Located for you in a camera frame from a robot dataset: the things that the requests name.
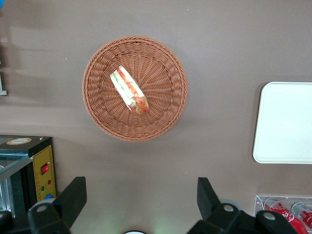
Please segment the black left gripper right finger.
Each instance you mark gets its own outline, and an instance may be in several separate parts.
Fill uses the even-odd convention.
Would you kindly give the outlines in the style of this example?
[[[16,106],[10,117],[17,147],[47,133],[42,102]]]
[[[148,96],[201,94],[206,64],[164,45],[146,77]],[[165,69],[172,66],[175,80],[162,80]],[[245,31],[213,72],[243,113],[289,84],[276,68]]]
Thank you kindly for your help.
[[[197,181],[197,205],[202,219],[190,234],[255,234],[255,219],[234,204],[221,202],[205,177]]]

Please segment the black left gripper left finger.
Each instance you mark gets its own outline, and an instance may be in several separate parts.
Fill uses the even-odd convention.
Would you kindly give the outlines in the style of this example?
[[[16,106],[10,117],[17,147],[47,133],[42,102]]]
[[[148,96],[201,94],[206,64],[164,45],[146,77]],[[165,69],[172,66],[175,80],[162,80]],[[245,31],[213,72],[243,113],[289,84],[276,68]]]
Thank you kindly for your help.
[[[31,233],[69,234],[86,201],[86,178],[78,176],[55,199],[41,201],[28,211]]]

